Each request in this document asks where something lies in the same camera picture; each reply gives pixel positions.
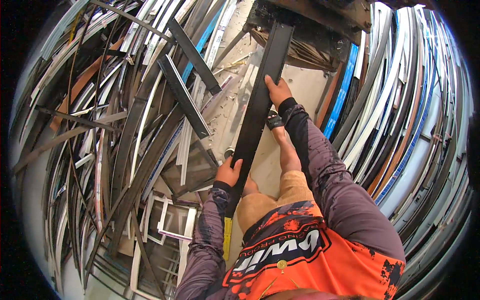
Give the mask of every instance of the shorts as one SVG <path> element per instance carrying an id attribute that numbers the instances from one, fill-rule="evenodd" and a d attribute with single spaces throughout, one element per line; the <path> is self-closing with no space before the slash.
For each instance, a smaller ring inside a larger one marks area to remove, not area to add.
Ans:
<path id="1" fill-rule="evenodd" d="M 305 174 L 301 171 L 289 171 L 280 178 L 280 197 L 262 193 L 243 197 L 237 206 L 237 219 L 243 234 L 272 209 L 300 201 L 313 200 Z"/>

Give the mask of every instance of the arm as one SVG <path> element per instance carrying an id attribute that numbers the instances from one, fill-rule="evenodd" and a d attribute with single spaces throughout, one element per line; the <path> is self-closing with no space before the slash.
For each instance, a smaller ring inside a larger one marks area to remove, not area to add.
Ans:
<path id="1" fill-rule="evenodd" d="M 405 261 L 402 243 L 394 227 L 370 195 L 353 182 L 352 175 L 328 139 L 291 97 L 285 81 L 281 80 L 278 86 L 272 84 L 267 83 L 270 97 L 290 135 L 327 226 L 344 239 Z"/>
<path id="2" fill-rule="evenodd" d="M 235 163 L 233 169 L 230 168 L 231 161 L 232 157 L 229 157 L 217 170 L 216 180 L 193 231 L 187 266 L 177 287 L 175 299 L 204 299 L 211 285 L 225 275 L 225 209 L 230 200 L 230 189 L 238 180 L 242 159 Z"/>

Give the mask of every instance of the black sandal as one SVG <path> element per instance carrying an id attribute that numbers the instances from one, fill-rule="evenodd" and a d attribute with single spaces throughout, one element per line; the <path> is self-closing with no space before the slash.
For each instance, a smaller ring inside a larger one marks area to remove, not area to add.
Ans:
<path id="1" fill-rule="evenodd" d="M 278 115 L 278 112 L 274 111 L 273 109 L 268 112 L 266 124 L 270 131 L 273 128 L 283 126 L 282 118 Z"/>

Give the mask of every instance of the person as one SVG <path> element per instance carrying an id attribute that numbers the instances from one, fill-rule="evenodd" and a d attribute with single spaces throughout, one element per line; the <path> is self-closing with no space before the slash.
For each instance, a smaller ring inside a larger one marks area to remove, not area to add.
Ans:
<path id="1" fill-rule="evenodd" d="M 248 177 L 236 210 L 244 247 L 226 271 L 225 208 L 242 164 L 231 168 L 229 157 L 196 223 L 175 298 L 391 299 L 405 266 L 397 232 L 287 83 L 267 75 L 265 84 L 278 112 L 266 123 L 280 146 L 280 197 L 261 194 Z"/>

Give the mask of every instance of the brown metal strip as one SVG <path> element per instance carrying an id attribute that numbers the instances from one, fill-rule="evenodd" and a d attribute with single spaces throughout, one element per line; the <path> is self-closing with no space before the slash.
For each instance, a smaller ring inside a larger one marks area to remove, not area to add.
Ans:
<path id="1" fill-rule="evenodd" d="M 99 123 L 109 123 L 109 122 L 114 122 L 120 119 L 123 119 L 127 116 L 127 112 L 119 112 L 114 115 L 104 117 L 101 119 L 98 119 L 97 122 Z M 69 130 L 53 139 L 51 139 L 49 142 L 41 145 L 40 147 L 36 148 L 29 154 L 25 156 L 25 158 L 22 161 L 19 161 L 14 167 L 13 167 L 13 173 L 17 174 L 21 169 L 23 169 L 26 165 L 34 161 L 37 157 L 40 156 L 43 152 L 47 151 L 48 149 L 54 147 L 55 145 L 58 145 L 61 142 L 65 142 L 66 140 L 81 134 L 83 132 L 86 132 L 90 130 L 91 128 L 86 128 L 86 127 L 77 127 L 75 129 Z"/>

